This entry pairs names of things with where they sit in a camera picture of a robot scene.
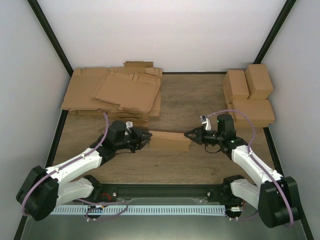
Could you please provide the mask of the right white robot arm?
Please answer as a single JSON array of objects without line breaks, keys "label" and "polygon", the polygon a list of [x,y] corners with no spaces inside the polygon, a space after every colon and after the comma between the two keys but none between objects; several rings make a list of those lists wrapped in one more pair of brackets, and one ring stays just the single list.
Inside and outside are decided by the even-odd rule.
[{"label": "right white robot arm", "polygon": [[207,115],[200,117],[201,126],[186,131],[184,136],[198,145],[219,146],[231,161],[239,165],[253,180],[235,176],[222,188],[229,202],[240,198],[257,210],[268,228],[292,227],[303,216],[297,182],[266,165],[252,150],[251,143],[238,137],[232,116],[226,110],[215,113],[217,130],[211,128]]}]

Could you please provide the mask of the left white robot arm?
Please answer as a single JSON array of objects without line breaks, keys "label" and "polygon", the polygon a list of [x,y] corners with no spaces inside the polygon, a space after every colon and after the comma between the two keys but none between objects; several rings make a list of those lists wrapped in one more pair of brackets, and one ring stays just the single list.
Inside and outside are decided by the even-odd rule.
[{"label": "left white robot arm", "polygon": [[79,176],[104,165],[117,151],[141,150],[151,137],[150,132],[134,127],[131,122],[114,121],[106,125],[105,133],[97,141],[75,157],[47,168],[33,167],[16,195],[22,214],[40,221],[67,202],[81,199],[97,202],[102,196],[100,182],[91,175]]}]

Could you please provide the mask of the brown cardboard box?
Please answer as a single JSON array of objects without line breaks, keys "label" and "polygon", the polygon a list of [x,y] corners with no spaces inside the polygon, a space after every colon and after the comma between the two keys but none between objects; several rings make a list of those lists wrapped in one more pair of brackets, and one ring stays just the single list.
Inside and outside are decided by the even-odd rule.
[{"label": "brown cardboard box", "polygon": [[191,140],[183,133],[164,131],[150,131],[150,133],[152,136],[149,147],[152,149],[187,152],[190,148]]}]

